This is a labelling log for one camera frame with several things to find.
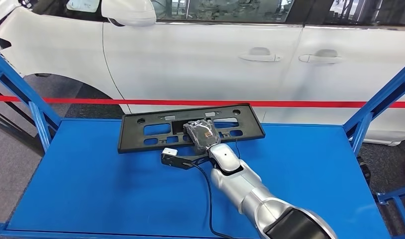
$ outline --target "car body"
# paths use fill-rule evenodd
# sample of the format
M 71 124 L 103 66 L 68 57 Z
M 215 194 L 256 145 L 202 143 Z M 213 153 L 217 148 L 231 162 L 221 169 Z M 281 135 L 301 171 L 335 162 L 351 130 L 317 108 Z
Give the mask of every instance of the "car body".
M 248 10 L 251 1 L 174 0 L 172 14 L 159 8 L 167 1 L 152 2 L 156 24 L 136 27 L 66 8 L 69 16 L 38 14 L 16 0 L 0 0 L 0 43 L 9 43 L 0 53 L 22 76 L 61 75 L 113 99 L 160 100 L 121 105 L 125 113 L 190 107 L 181 103 L 186 100 L 368 101 L 405 66 L 405 25 L 300 22 L 295 14 L 312 14 L 302 10 L 309 1 L 301 0 L 258 0 L 256 10 Z M 329 14 L 335 1 L 323 2 Z M 362 17 L 357 10 L 352 19 Z M 261 122 L 281 123 L 342 124 L 356 111 L 255 107 Z M 388 109 L 366 138 L 388 145 L 404 140 L 405 109 Z

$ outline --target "white car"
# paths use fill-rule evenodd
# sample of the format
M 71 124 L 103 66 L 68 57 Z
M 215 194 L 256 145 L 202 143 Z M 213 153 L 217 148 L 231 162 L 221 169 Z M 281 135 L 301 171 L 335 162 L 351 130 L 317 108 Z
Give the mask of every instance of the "white car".
M 372 2 L 0 0 L 0 53 L 22 76 L 61 75 L 113 99 L 160 100 L 121 105 L 125 113 L 262 101 L 262 122 L 344 123 L 356 108 L 269 102 L 367 101 L 405 66 L 405 7 Z M 405 109 L 385 111 L 367 139 L 404 140 Z

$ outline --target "car window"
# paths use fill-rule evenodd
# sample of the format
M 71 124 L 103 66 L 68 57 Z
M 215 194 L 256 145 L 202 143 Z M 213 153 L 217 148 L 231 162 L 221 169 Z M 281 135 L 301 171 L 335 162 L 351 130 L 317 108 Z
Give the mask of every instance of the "car window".
M 324 23 L 405 25 L 405 0 L 332 0 Z
M 152 0 L 158 20 L 285 22 L 294 0 Z
M 26 6 L 40 15 L 61 16 L 88 21 L 106 21 L 101 15 L 101 0 L 38 0 Z

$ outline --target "black mounting bracket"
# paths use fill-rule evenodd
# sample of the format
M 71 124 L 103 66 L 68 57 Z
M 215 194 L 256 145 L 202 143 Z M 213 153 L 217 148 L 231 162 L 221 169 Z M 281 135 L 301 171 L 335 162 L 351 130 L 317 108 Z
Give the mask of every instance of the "black mounting bracket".
M 177 150 L 165 148 L 161 155 L 162 164 L 169 165 L 176 168 L 190 169 L 194 165 L 205 163 L 209 160 L 208 154 L 201 154 L 195 156 L 177 156 Z
M 248 103 L 124 115 L 117 151 L 119 153 L 192 146 L 184 124 L 212 120 L 221 142 L 264 138 L 265 133 Z

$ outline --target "car door handle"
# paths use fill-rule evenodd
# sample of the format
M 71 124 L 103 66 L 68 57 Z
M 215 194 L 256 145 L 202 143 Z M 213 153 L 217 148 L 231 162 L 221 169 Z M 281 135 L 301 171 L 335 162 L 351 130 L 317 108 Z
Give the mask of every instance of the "car door handle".
M 327 57 L 327 56 L 316 56 L 316 55 L 301 55 L 299 56 L 299 60 L 307 63 L 339 63 L 342 61 L 342 57 L 335 56 L 335 57 Z
M 270 50 L 265 47 L 254 47 L 248 52 L 239 55 L 239 58 L 247 61 L 278 62 L 282 57 L 271 54 Z

